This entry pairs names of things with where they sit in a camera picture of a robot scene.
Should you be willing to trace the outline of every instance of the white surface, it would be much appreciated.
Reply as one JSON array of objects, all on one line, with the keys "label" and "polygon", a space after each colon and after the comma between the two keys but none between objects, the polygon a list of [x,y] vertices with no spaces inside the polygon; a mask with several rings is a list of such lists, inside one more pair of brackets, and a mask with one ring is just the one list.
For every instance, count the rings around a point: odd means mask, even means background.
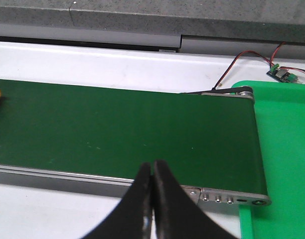
[{"label": "white surface", "polygon": [[[210,90],[233,57],[0,42],[0,79],[161,92]],[[305,61],[276,61],[305,68]],[[237,61],[223,81],[274,81],[260,58]],[[0,239],[79,238],[119,199],[0,185]],[[237,207],[204,210],[240,237]]]}]

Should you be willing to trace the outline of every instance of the screw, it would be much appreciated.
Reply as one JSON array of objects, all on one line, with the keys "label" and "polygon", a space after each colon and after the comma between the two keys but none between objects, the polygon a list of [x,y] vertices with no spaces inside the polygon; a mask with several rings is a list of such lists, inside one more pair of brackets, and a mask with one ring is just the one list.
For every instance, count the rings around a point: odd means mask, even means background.
[{"label": "screw", "polygon": [[233,199],[232,198],[228,198],[227,199],[227,204],[233,204]]},{"label": "screw", "polygon": [[252,204],[258,205],[258,206],[265,205],[266,203],[267,203],[267,202],[262,201],[262,200],[256,200],[256,201],[253,201],[253,202],[252,202]]},{"label": "screw", "polygon": [[209,201],[209,196],[206,193],[203,193],[202,194],[202,200],[205,201],[205,202]]},{"label": "screw", "polygon": [[216,196],[216,203],[221,203],[221,196]]}]

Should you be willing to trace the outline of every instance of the green plastic tray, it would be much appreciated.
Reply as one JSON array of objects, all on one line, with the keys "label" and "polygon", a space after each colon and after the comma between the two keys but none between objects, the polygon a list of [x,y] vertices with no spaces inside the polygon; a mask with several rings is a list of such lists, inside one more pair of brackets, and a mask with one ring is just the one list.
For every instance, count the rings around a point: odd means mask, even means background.
[{"label": "green plastic tray", "polygon": [[240,207],[243,239],[305,239],[305,85],[251,86],[272,204]]}]

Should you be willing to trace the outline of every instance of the cable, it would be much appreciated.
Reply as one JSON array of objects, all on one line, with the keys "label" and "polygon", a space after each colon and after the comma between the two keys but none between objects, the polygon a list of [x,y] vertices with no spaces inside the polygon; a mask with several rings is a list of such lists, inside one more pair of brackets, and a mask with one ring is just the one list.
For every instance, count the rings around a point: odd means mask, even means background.
[{"label": "cable", "polygon": [[[270,69],[275,65],[273,63],[273,60],[274,60],[274,57],[276,56],[277,52],[279,51],[279,49],[285,45],[286,42],[282,42],[280,43],[276,49],[274,50],[274,52],[272,53],[270,59],[262,56],[261,54],[259,54],[258,52],[255,52],[255,51],[243,51],[243,52],[240,52],[235,58],[234,60],[231,62],[230,66],[228,67],[228,69],[223,73],[223,75],[220,77],[220,79],[217,81],[217,83],[215,84],[215,86],[212,88],[212,90],[216,90],[216,88],[219,86],[219,84],[221,83],[221,81],[223,80],[223,78],[228,74],[228,72],[231,70],[232,66],[236,63],[236,61],[245,53],[252,53],[252,54],[255,54],[259,57],[262,57],[270,66]],[[300,71],[302,73],[305,74],[305,69],[301,69],[301,68],[295,68],[295,67],[287,67],[287,66],[282,66],[280,68],[283,68],[283,69],[287,69],[287,70],[295,70],[295,71]]]},{"label": "cable", "polygon": [[274,50],[274,52],[272,53],[271,57],[270,57],[270,62],[269,62],[269,66],[270,68],[273,66],[273,59],[276,56],[276,53],[279,51],[279,49],[281,48],[281,46],[283,46],[284,44],[286,44],[286,42],[282,42],[280,43],[276,49]]},{"label": "cable", "polygon": [[259,54],[258,52],[255,51],[243,51],[240,52],[235,58],[234,60],[231,62],[230,66],[228,67],[228,69],[225,71],[225,73],[223,73],[223,75],[220,77],[220,79],[217,81],[217,83],[215,84],[215,86],[212,88],[213,90],[215,90],[217,88],[217,86],[220,84],[220,82],[223,80],[223,78],[228,74],[228,72],[230,71],[231,67],[234,65],[234,63],[240,58],[240,56],[242,56],[245,53],[252,53],[255,54],[257,56],[262,57],[266,62],[268,62],[270,64],[270,60],[266,57],[264,57],[263,55]]},{"label": "cable", "polygon": [[281,66],[280,68],[282,68],[282,69],[288,69],[288,70],[294,70],[294,71],[300,71],[300,72],[302,72],[302,73],[305,74],[305,70],[304,70],[304,69],[300,69],[300,68],[287,67],[287,66]]}]

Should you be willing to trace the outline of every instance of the red wire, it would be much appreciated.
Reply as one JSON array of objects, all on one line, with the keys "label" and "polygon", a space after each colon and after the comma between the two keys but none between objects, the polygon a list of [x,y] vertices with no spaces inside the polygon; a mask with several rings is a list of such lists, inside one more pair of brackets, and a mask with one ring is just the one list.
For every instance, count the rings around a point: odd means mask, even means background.
[{"label": "red wire", "polygon": [[300,72],[302,72],[302,73],[305,74],[305,71],[302,71],[302,70],[297,69],[297,68],[294,68],[294,67],[285,67],[285,66],[282,66],[282,67],[280,67],[280,68],[288,69],[288,70],[294,70],[294,71],[300,71]]},{"label": "red wire", "polygon": [[277,48],[274,50],[274,52],[272,53],[272,56],[270,57],[270,68],[274,65],[273,64],[273,60],[274,57],[276,56],[276,53],[279,51],[279,49],[281,48],[281,46],[283,46],[285,44],[285,42],[282,42],[279,46],[277,46]]},{"label": "red wire", "polygon": [[225,73],[223,73],[223,75],[220,77],[220,79],[218,80],[218,82],[215,84],[215,86],[212,89],[216,89],[216,87],[220,84],[220,82],[223,80],[223,78],[228,74],[228,72],[230,71],[231,67],[234,65],[234,63],[236,63],[236,61],[245,53],[252,53],[255,54],[257,56],[262,57],[267,63],[270,64],[270,60],[266,57],[264,57],[263,55],[259,54],[258,52],[255,51],[243,51],[240,52],[235,58],[234,60],[231,62],[230,66],[228,67],[228,69],[225,71]]}]

